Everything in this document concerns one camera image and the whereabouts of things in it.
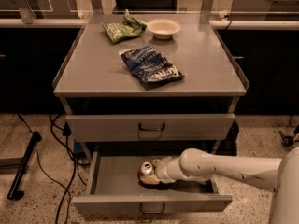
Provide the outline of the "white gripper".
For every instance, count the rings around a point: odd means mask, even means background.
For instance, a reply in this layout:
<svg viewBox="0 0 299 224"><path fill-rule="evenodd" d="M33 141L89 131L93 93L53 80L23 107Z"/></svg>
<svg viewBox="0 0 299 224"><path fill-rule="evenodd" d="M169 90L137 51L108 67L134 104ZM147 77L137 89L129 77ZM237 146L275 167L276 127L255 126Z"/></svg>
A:
<svg viewBox="0 0 299 224"><path fill-rule="evenodd" d="M158 185L160 181L165 184L174 183L182 178L179 157L165 157L149 161L157 175L142 175L140 181L146 185Z"/></svg>

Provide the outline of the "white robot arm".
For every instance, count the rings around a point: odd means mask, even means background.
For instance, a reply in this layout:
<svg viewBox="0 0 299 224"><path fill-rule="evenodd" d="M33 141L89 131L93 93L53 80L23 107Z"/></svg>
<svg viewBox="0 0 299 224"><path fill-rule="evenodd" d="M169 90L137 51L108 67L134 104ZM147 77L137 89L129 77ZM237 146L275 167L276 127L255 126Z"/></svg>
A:
<svg viewBox="0 0 299 224"><path fill-rule="evenodd" d="M143 162L139 180L147 185L178 180L206 181L213 174L273 193L269 224L299 224L299 148L284 158L222 156L196 148L178 157Z"/></svg>

